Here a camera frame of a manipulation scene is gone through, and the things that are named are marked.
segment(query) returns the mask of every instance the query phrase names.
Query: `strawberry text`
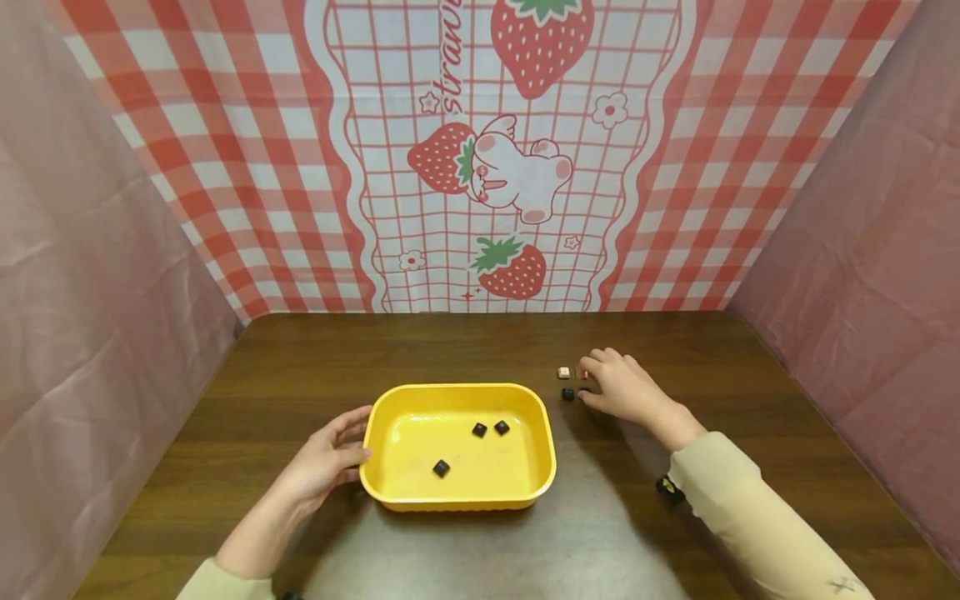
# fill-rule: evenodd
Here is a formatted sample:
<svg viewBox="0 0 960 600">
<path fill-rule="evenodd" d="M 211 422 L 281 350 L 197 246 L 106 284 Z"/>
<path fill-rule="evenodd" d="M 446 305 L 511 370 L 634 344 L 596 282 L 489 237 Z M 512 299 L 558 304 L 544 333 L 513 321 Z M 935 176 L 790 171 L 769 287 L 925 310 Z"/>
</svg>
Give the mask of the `strawberry text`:
<svg viewBox="0 0 960 600">
<path fill-rule="evenodd" d="M 441 0 L 440 19 L 444 31 L 441 40 L 440 70 L 441 77 L 433 82 L 433 86 L 440 90 L 443 96 L 444 112 L 462 114 L 464 108 L 460 105 L 460 94 L 463 91 L 463 80 L 457 77 L 460 72 L 463 41 L 460 38 L 460 28 L 463 20 L 460 18 L 460 8 L 463 0 Z"/>
</svg>

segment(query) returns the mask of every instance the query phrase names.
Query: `sleeve cuff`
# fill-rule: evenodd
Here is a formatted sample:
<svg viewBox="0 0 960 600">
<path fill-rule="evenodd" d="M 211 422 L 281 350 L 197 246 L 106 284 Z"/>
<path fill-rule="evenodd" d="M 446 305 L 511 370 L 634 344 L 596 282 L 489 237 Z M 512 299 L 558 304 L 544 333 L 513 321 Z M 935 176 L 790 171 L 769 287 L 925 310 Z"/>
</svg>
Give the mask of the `sleeve cuff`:
<svg viewBox="0 0 960 600">
<path fill-rule="evenodd" d="M 224 571 L 214 560 L 206 559 L 193 574 L 178 600 L 272 600 L 273 585 L 269 579 L 240 579 Z"/>
</svg>

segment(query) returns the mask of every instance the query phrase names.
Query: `left hand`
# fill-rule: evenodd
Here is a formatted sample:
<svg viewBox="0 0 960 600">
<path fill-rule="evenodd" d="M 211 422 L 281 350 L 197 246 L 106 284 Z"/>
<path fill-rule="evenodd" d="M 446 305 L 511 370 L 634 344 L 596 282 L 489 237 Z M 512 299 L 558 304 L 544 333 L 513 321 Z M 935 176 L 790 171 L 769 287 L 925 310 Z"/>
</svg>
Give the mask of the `left hand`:
<svg viewBox="0 0 960 600">
<path fill-rule="evenodd" d="M 360 472 L 356 467 L 366 462 L 371 452 L 350 440 L 367 431 L 372 408 L 368 404 L 344 413 L 310 436 L 276 479 L 270 494 L 302 515 L 312 515 L 334 488 L 357 481 Z"/>
</svg>

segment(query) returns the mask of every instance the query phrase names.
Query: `checkered fabric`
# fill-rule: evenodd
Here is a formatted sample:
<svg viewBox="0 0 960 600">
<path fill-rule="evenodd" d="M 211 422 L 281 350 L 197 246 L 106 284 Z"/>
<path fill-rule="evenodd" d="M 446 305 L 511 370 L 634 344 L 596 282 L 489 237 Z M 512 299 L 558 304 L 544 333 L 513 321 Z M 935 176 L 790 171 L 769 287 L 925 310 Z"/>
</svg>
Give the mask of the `checkered fabric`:
<svg viewBox="0 0 960 600">
<path fill-rule="evenodd" d="M 47 6 L 248 320 L 721 308 L 916 2 Z"/>
</svg>

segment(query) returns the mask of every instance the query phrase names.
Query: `tray rim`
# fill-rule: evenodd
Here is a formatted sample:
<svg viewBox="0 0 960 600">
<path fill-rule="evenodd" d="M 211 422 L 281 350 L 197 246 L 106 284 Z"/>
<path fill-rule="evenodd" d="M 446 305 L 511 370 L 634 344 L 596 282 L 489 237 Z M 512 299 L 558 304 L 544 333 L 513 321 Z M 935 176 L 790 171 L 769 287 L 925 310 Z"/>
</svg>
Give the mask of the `tray rim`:
<svg viewBox="0 0 960 600">
<path fill-rule="evenodd" d="M 370 481 L 367 479 L 367 469 L 366 464 L 360 466 L 360 483 L 363 485 L 364 490 L 376 501 L 389 505 L 417 505 L 417 504 L 430 504 L 430 505 L 448 505 L 448 506 L 458 506 L 458 505 L 487 505 L 492 509 L 496 508 L 497 505 L 502 504 L 517 504 L 517 503 L 530 503 L 535 502 L 539 497 L 544 495 L 547 490 L 550 489 L 550 486 L 553 485 L 553 481 L 557 476 L 557 451 L 554 448 L 553 444 L 553 430 L 550 427 L 550 418 L 547 416 L 546 405 L 543 404 L 543 399 L 540 398 L 536 392 L 530 388 L 520 385 L 518 383 L 405 383 L 403 385 L 394 386 L 393 388 L 387 390 L 376 399 L 376 402 L 373 403 L 373 409 L 370 412 L 368 418 L 367 432 L 364 434 L 363 445 L 364 447 L 369 447 L 370 434 L 372 428 L 370 423 L 373 422 L 373 418 L 376 416 L 376 409 L 380 405 L 380 401 L 390 394 L 403 389 L 408 388 L 516 388 L 526 392 L 530 398 L 532 398 L 536 403 L 538 408 L 540 408 L 540 414 L 543 417 L 543 427 L 546 432 L 547 448 L 549 450 L 550 456 L 550 472 L 547 474 L 546 480 L 543 482 L 539 488 L 533 492 L 526 494 L 510 495 L 510 496 L 501 496 L 499 498 L 457 498 L 457 499 L 444 499 L 444 498 L 394 498 L 391 496 L 385 496 L 380 492 L 377 492 Z"/>
</svg>

